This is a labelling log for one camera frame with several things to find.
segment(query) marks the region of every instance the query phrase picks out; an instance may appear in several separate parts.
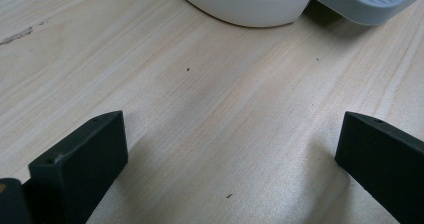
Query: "black plastic part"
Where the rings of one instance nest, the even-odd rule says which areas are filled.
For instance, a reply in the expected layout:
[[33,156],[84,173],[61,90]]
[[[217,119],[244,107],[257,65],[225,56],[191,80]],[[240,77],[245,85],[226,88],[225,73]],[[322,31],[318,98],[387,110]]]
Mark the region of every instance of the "black plastic part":
[[36,221],[86,223],[127,162],[122,111],[84,123],[29,164],[28,193],[50,207]]
[[0,179],[0,223],[32,224],[21,182],[17,179]]
[[401,223],[424,223],[424,142],[346,112],[336,161]]

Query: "dark scratch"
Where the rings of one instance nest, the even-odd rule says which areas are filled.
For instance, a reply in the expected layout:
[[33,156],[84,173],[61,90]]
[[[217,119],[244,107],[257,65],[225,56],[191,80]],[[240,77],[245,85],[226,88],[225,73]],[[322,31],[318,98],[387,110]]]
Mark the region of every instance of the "dark scratch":
[[32,27],[29,27],[29,28],[19,32],[18,34],[15,34],[11,37],[4,39],[2,42],[0,42],[0,46],[9,44],[9,43],[13,42],[14,40],[18,40],[18,39],[20,39],[24,36],[27,36],[27,35],[31,34],[31,32],[32,32]]

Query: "wood grain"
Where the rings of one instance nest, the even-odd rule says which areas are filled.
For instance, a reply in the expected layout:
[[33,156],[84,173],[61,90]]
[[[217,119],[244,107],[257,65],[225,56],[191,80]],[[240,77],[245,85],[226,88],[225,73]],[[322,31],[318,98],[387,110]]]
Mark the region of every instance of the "wood grain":
[[185,0],[0,0],[0,176],[123,110],[130,162],[89,223],[396,223],[333,158],[345,111],[424,139],[423,5],[251,29]]

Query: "tabletop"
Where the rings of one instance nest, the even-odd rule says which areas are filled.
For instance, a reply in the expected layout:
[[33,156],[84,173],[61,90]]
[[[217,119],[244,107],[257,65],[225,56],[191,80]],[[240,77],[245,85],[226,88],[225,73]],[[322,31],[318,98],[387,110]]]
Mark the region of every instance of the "tabletop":
[[255,29],[186,0],[0,0],[0,176],[122,110],[129,162],[88,223],[397,223],[334,154],[346,111],[424,139],[423,6]]

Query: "light wood surface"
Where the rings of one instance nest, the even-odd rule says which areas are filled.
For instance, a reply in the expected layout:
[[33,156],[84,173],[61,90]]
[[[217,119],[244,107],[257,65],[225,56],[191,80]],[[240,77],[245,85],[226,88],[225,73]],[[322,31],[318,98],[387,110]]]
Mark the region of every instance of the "light wood surface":
[[123,110],[130,160],[88,223],[397,223],[333,158],[345,111],[424,139],[423,7],[249,29],[185,0],[0,0],[0,176]]

